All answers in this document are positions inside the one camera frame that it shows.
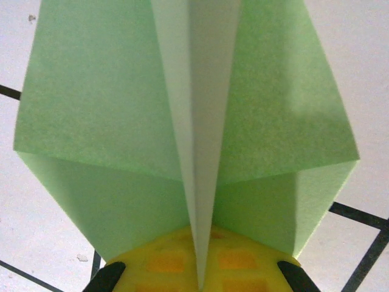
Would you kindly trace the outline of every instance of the yellow plastic base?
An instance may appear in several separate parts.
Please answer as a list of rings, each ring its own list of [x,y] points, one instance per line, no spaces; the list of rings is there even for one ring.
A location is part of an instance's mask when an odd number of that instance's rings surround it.
[[[245,236],[212,227],[203,292],[293,292],[278,269],[290,255]],[[112,260],[126,270],[114,292],[198,292],[190,227],[155,239]]]

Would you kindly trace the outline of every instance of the white surface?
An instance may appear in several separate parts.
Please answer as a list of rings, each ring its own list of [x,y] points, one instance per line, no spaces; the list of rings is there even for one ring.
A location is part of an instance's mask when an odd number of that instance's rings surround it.
[[[328,213],[298,261],[321,291],[339,292],[378,232],[378,229]],[[387,283],[381,285],[388,289]]]
[[[48,292],[30,280],[27,280],[0,266],[0,291],[2,292]]]
[[[22,90],[29,62],[40,0],[0,1],[0,84]]]
[[[389,1],[305,0],[338,83],[361,163],[337,201],[389,217]]]
[[[0,1],[0,84],[21,90],[39,0]],[[362,162],[337,201],[389,217],[389,2],[306,0],[356,135]],[[65,292],[89,281],[93,249],[12,151],[18,102],[0,96],[0,260]],[[299,260],[338,292],[378,230],[329,214]],[[389,291],[389,249],[358,292]],[[88,262],[79,262],[77,254]],[[47,291],[0,267],[0,291]]]
[[[388,292],[389,283],[389,246],[367,274],[357,292]]]
[[[18,105],[0,95],[0,259],[65,292],[80,291],[94,250],[12,150]]]

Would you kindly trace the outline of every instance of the black grout line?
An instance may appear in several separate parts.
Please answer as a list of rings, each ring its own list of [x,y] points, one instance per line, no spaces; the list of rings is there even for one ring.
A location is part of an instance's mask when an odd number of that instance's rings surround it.
[[[331,208],[329,208],[329,211],[380,230],[384,229],[388,224],[386,219],[337,202],[332,204]]]
[[[63,292],[62,290],[55,288],[54,286],[43,282],[42,280],[39,280],[36,277],[31,276],[30,274],[25,273],[24,271],[21,271],[20,269],[15,268],[14,266],[9,265],[8,263],[3,262],[0,260],[0,266],[3,268],[9,269],[11,272],[14,272],[15,274],[18,274],[19,276],[22,276],[23,278],[26,278],[27,280],[30,280],[31,282],[34,282],[38,284],[39,286],[42,286],[43,288],[46,288],[53,292]]]
[[[383,228],[380,233],[378,233],[376,239],[369,247],[369,250],[366,252],[357,268],[354,270],[351,277],[348,279],[345,287],[342,289],[342,292],[355,292],[358,287],[366,278],[367,274],[376,263],[379,256],[384,251],[385,247],[389,243],[389,220],[387,220],[387,226]]]
[[[4,96],[11,97],[11,98],[16,99],[16,100],[20,100],[21,92],[14,90],[12,88],[8,88],[6,86],[0,85],[0,94],[2,94]]]
[[[97,274],[97,272],[100,269],[100,264],[102,261],[102,257],[97,253],[95,250],[95,253],[93,255],[93,263],[92,263],[92,272],[91,272],[91,279],[94,278],[94,276]]]

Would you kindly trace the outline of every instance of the debris speck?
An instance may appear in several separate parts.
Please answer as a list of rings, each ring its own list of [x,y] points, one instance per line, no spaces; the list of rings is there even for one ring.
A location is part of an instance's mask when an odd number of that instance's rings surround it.
[[[34,20],[36,20],[36,16],[30,14],[30,15],[29,15],[29,21],[30,21],[30,23],[32,23],[32,21],[34,21]]]
[[[80,262],[87,262],[88,261],[88,258],[82,254],[77,254],[77,258]]]

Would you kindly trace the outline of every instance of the white tile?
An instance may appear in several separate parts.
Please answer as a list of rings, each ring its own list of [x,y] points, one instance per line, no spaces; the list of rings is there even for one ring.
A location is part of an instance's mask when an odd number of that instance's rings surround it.
[[[306,0],[339,86],[361,164],[337,201],[389,217],[389,2]]]
[[[41,0],[0,1],[0,84],[21,90]]]
[[[372,291],[389,291],[389,246],[384,249],[378,261],[374,264],[357,290],[357,292]]]
[[[105,260],[102,259],[100,262],[100,269],[104,268],[105,264],[106,264]]]
[[[336,201],[382,218],[388,218],[388,194],[389,160],[383,159],[377,162],[362,157]]]
[[[378,229],[328,213],[298,261],[321,291],[339,292],[378,232]]]
[[[17,109],[18,101],[0,96],[0,260],[66,292],[81,291],[94,249],[12,150]]]
[[[39,286],[0,266],[0,291],[3,292],[48,292]]]

